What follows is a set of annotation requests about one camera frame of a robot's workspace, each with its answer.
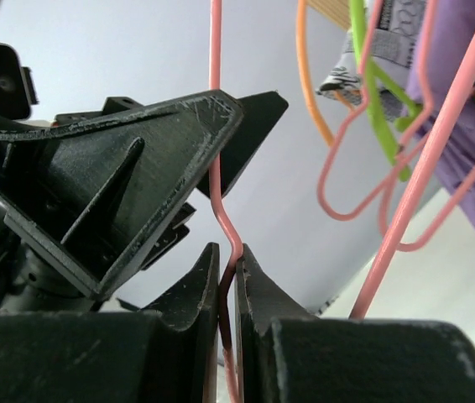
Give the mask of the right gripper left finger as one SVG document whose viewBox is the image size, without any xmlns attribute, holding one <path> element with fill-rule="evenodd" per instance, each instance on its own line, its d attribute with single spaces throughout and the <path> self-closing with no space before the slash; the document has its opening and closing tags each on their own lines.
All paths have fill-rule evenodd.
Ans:
<svg viewBox="0 0 475 403">
<path fill-rule="evenodd" d="M 0 402 L 213 402 L 219 248 L 140 311 L 0 312 Z"/>
</svg>

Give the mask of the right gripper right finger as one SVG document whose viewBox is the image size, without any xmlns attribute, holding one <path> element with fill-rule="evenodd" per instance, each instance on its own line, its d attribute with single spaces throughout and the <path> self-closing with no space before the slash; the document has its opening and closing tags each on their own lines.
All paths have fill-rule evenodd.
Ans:
<svg viewBox="0 0 475 403">
<path fill-rule="evenodd" d="M 321 319 L 250 249 L 234 290 L 245 402 L 475 402 L 475 347 L 452 324 Z"/>
</svg>

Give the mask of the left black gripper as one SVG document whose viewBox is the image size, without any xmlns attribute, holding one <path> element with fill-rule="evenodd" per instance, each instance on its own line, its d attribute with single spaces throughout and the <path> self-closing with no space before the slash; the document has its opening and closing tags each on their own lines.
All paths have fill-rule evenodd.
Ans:
<svg viewBox="0 0 475 403">
<path fill-rule="evenodd" d="M 48 128 L 0 116 L 0 309 L 97 311 L 187 236 L 194 209 L 156 173 L 184 115 L 109 97 Z"/>
</svg>

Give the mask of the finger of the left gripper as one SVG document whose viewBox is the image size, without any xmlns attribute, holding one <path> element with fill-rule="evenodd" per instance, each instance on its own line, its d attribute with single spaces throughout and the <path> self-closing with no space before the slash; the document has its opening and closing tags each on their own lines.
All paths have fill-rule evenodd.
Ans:
<svg viewBox="0 0 475 403">
<path fill-rule="evenodd" d="M 59 127 L 0 117 L 5 224 L 77 290 L 138 272 L 206 173 L 194 94 Z"/>
<path fill-rule="evenodd" d="M 194 94 L 194 113 L 201 126 L 202 166 L 207 169 L 215 153 L 220 153 L 223 196 L 234 187 L 288 106 L 277 91 L 240 98 L 224 91 Z"/>
</svg>

